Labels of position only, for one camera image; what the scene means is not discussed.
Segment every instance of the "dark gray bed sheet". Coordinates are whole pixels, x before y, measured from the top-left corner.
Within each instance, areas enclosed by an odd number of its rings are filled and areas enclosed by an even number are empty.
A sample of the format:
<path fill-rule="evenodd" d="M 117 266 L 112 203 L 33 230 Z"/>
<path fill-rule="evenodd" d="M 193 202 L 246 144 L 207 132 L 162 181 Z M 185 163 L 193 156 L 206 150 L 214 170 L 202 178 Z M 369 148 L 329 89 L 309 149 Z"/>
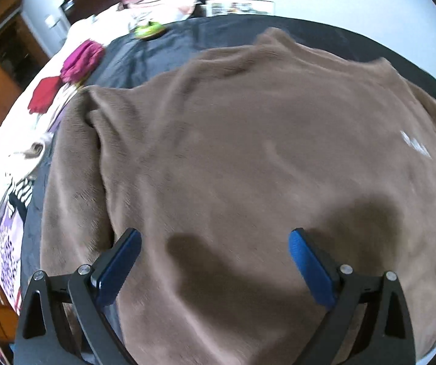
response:
<path fill-rule="evenodd" d="M 399 54 L 360 34 L 315 22 L 262 15 L 226 15 L 193 18 L 167 26 L 168 31 L 152 41 L 132 35 L 114 40 L 86 85 L 132 88 L 155 75 L 180 67 L 202 50 L 251 44 L 268 27 L 287 31 L 295 41 L 334 53 L 344 59 L 370 62 L 385 57 L 406 79 L 436 99 L 436 79 Z M 25 296 L 30 276 L 40 268 L 42 211 L 51 168 L 52 142 L 44 156 L 33 187 L 32 201 L 22 241 L 21 286 Z"/>

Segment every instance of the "brown sweater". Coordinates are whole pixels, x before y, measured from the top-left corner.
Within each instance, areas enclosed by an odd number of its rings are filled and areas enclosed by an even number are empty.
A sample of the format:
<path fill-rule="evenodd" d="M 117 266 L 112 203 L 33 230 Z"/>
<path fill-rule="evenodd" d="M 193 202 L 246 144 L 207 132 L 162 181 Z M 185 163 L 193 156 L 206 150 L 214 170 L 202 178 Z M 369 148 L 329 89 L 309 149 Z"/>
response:
<path fill-rule="evenodd" d="M 324 316 L 288 254 L 315 233 L 360 273 L 395 270 L 417 357 L 436 343 L 436 101 L 269 29 L 134 89 L 68 107 L 42 267 L 71 273 L 127 227 L 143 250 L 118 297 L 141 365 L 290 365 Z"/>

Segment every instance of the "white embroidered logo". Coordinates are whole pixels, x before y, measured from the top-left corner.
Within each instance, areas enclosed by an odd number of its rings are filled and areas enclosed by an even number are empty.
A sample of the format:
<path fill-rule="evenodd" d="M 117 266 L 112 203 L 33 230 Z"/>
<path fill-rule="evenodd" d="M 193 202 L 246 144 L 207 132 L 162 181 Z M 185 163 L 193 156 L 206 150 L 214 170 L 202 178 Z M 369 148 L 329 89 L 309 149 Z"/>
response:
<path fill-rule="evenodd" d="M 409 145 L 412 149 L 418 151 L 420 154 L 423 154 L 424 156 L 427 156 L 428 158 L 431 159 L 431 155 L 429 154 L 428 150 L 424 145 L 419 144 L 416 139 L 411 140 L 409 136 L 406 133 L 404 133 L 402 130 L 401 130 L 401 134 L 402 134 L 402 138 L 404 139 L 407 145 Z"/>

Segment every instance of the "blue gripper pad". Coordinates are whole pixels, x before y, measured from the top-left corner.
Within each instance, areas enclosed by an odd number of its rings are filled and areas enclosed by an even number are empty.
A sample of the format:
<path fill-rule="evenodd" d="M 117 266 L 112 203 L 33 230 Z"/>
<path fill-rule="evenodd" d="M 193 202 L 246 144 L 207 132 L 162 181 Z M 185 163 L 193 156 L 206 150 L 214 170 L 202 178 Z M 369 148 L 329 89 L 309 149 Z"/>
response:
<path fill-rule="evenodd" d="M 333 308 L 336 303 L 333 283 L 318 258 L 296 230 L 289 236 L 289 252 L 315 301 L 328 310 Z"/>
<path fill-rule="evenodd" d="M 142 235 L 132 229 L 125 242 L 112 256 L 101 278 L 97 283 L 96 306 L 103 309 L 117 298 L 125 279 L 132 269 L 142 249 Z"/>

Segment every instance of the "metal screw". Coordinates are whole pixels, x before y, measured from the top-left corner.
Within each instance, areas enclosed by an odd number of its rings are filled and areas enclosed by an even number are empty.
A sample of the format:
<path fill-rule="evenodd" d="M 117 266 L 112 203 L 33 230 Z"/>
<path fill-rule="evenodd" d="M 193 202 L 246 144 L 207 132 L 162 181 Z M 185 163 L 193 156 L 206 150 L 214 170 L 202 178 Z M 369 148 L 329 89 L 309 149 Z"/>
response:
<path fill-rule="evenodd" d="M 81 276 L 84 276 L 85 274 L 88 274 L 91 270 L 91 266 L 90 265 L 81 265 L 80 267 L 78 267 L 78 273 Z"/>
<path fill-rule="evenodd" d="M 38 272 L 35 272 L 33 275 L 33 278 L 35 281 L 42 280 L 44 278 L 44 272 L 42 270 L 39 270 Z"/>
<path fill-rule="evenodd" d="M 340 266 L 340 271 L 343 274 L 352 274 L 353 268 L 350 265 L 343 264 L 342 266 Z"/>
<path fill-rule="evenodd" d="M 397 280 L 397 275 L 394 272 L 387 272 L 385 274 L 385 276 L 387 277 L 388 280 L 390 281 L 396 281 Z"/>

